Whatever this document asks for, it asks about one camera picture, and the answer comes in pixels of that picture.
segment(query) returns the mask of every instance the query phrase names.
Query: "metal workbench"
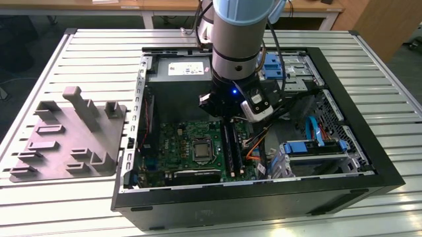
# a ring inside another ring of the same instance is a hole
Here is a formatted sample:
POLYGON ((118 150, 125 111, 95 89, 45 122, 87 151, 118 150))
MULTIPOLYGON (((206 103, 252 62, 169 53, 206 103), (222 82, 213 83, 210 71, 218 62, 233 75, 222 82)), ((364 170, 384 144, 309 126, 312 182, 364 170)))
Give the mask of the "metal workbench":
MULTIPOLYGON (((280 31, 282 46, 317 46, 352 95, 406 185, 334 215, 177 229, 194 236, 422 235, 422 110, 360 36, 349 32, 280 31)), ((270 33, 266 45, 274 45, 270 33)), ((41 100, 66 104, 62 91, 78 85, 97 105, 118 100, 133 107, 142 48, 194 46, 173 30, 78 30, 65 35, 0 145, 0 171, 16 163, 41 100)), ((0 236, 135 236, 142 231, 111 212, 115 176, 12 183, 0 172, 0 236)))

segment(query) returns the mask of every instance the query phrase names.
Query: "motherboard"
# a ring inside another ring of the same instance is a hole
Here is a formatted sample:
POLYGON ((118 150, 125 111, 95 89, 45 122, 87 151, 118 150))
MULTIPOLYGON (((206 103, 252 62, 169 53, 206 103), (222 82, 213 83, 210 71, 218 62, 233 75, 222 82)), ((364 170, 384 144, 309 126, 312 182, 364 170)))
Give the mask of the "motherboard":
MULTIPOLYGON (((206 172, 218 177, 218 182, 256 180, 256 168, 245 167, 243 175, 231 177, 226 173, 223 139, 219 121, 190 121, 159 125, 159 149, 157 157, 145 157, 150 187, 167 186, 173 175, 195 176, 206 172)), ((238 138, 249 137, 247 123, 235 124, 238 138)))

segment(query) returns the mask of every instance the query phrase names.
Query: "cpu socket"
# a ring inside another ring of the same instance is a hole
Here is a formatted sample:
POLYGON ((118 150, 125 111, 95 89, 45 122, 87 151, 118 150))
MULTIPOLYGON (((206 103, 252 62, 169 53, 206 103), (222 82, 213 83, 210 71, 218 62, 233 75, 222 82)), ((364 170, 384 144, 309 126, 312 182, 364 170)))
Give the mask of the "cpu socket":
POLYGON ((206 164, 213 160, 211 139, 195 140, 193 142, 193 160, 199 164, 206 164))

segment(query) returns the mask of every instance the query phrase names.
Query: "floor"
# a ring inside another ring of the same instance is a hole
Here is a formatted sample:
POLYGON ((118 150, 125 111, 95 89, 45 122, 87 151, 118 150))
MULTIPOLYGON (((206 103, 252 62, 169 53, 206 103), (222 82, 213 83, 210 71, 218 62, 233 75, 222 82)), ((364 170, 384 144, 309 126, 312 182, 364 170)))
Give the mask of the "floor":
MULTIPOLYGON (((0 101, 0 141, 7 134, 8 128, 26 102, 27 96, 32 90, 51 54, 63 36, 67 28, 138 28, 145 27, 143 21, 138 16, 59 16, 58 24, 51 25, 47 17, 32 16, 31 20, 41 35, 39 39, 31 42, 27 47, 35 58, 35 64, 30 70, 22 73, 11 74, 0 69, 0 86, 8 92, 10 98, 6 102, 0 101)), ((181 26, 190 28, 193 17, 178 17, 166 20, 161 17, 154 18, 158 29, 179 29, 181 26)), ((422 103, 422 83, 418 78, 422 75, 422 54, 409 51, 406 46, 398 50, 392 62, 388 64, 396 76, 404 85, 422 103)))

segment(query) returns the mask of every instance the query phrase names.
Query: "robotic arm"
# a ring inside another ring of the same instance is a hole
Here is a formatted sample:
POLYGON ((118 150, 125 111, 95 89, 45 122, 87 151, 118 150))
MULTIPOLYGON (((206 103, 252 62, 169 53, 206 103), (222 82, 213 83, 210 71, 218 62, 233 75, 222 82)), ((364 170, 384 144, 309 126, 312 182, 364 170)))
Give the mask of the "robotic arm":
POLYGON ((265 26, 269 18, 278 20, 286 0, 276 7, 274 0, 214 0, 213 3, 213 89, 201 96, 201 107, 223 118, 243 111, 249 121, 258 122, 273 113, 257 72, 265 26))

